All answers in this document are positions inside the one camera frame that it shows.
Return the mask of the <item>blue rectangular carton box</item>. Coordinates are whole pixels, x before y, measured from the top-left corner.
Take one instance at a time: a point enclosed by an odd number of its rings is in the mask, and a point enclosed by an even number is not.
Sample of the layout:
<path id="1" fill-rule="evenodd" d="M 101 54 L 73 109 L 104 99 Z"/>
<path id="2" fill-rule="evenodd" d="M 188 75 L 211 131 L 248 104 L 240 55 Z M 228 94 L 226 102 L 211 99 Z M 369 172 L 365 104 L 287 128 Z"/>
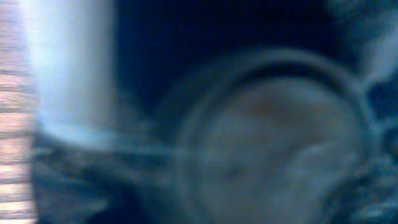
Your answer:
<path id="1" fill-rule="evenodd" d="M 19 3 L 39 223 L 397 222 L 397 2 Z"/>

